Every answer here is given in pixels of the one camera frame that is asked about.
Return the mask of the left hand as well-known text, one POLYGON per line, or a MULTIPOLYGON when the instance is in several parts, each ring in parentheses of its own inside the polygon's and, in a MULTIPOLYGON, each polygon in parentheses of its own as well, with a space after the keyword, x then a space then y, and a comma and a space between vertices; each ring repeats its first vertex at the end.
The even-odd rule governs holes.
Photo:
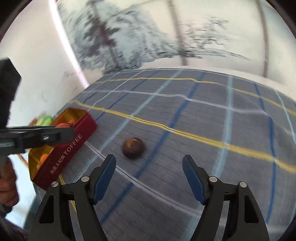
POLYGON ((16 174, 11 160, 7 158, 6 164, 1 168, 0 202, 7 207, 15 206, 19 201, 16 187, 16 174))

